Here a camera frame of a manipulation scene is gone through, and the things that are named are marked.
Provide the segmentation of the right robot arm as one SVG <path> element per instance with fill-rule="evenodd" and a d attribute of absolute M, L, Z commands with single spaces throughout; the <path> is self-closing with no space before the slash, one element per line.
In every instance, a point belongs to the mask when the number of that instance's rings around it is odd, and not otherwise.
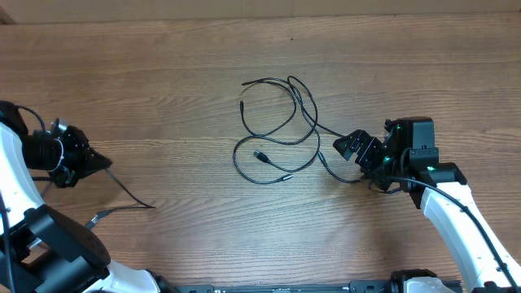
<path fill-rule="evenodd" d="M 384 128 L 384 140 L 358 129 L 333 146 L 346 160 L 355 160 L 369 189 L 391 194 L 397 183 L 409 194 L 444 240 L 467 291 L 518 292 L 520 265 L 477 208 L 460 168 L 440 162 L 433 119 L 387 120 Z"/>

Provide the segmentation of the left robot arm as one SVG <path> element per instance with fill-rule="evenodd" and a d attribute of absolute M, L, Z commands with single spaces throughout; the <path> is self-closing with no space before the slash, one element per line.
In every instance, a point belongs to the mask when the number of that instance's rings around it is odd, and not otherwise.
<path fill-rule="evenodd" d="M 160 276 L 111 259 L 93 233 L 46 204 L 30 170 L 58 188 L 112 162 L 61 119 L 28 131 L 20 106 L 1 103 L 1 283 L 12 292 L 167 292 Z"/>

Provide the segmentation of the black USB cable silver plug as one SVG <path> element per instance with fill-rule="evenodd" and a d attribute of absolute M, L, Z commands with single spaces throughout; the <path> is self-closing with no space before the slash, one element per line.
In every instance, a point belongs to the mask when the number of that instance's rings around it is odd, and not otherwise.
<path fill-rule="evenodd" d="M 280 125 L 275 127 L 274 129 L 271 129 L 268 132 L 265 133 L 256 133 L 254 132 L 247 124 L 246 116 L 245 116 L 245 103 L 244 101 L 239 102 L 239 113 L 241 122 L 243 124 L 243 127 L 247 130 L 248 136 L 242 138 L 239 140 L 232 150 L 232 162 L 235 167 L 235 170 L 238 172 L 238 174 L 244 178 L 245 180 L 256 184 L 260 186 L 267 186 L 267 185 L 273 185 L 280 182 L 291 180 L 294 177 L 295 173 L 298 173 L 310 165 L 312 165 L 315 161 L 315 159 L 321 154 L 321 144 L 322 144 L 322 138 L 321 134 L 319 132 L 319 128 L 322 126 L 318 122 L 319 113 L 318 113 L 318 107 L 316 100 L 311 93 L 310 88 L 299 78 L 295 76 L 288 76 L 285 79 L 278 78 L 278 77 L 264 77 L 260 79 L 256 79 L 253 81 L 245 81 L 242 83 L 242 86 L 245 87 L 251 87 L 254 85 L 272 85 L 275 87 L 282 88 L 285 90 L 289 97 L 291 98 L 292 104 L 293 104 L 293 110 L 292 113 L 289 115 L 289 117 L 283 121 Z M 302 137 L 298 138 L 294 141 L 282 141 L 279 139 L 276 139 L 273 137 L 275 133 L 277 133 L 279 130 L 281 130 L 284 126 L 289 124 L 294 118 L 297 113 L 297 111 L 300 110 L 300 113 L 302 117 L 304 118 L 304 121 L 309 126 L 309 131 Z M 297 168 L 284 168 L 279 164 L 274 163 L 265 153 L 262 151 L 254 151 L 253 156 L 257 158 L 260 162 L 264 164 L 268 164 L 274 168 L 276 168 L 279 171 L 284 172 L 284 174 L 276 179 L 268 180 L 268 181 L 259 181 L 254 179 L 253 177 L 248 176 L 239 166 L 238 162 L 238 151 L 239 148 L 245 143 L 252 140 L 261 140 L 265 142 L 272 142 L 274 144 L 277 144 L 279 146 L 285 146 L 285 147 L 294 147 L 297 145 L 300 145 L 301 143 L 308 140 L 312 135 L 315 135 L 317 138 L 317 146 L 316 149 L 312 155 L 312 157 L 303 163 L 300 167 Z"/>

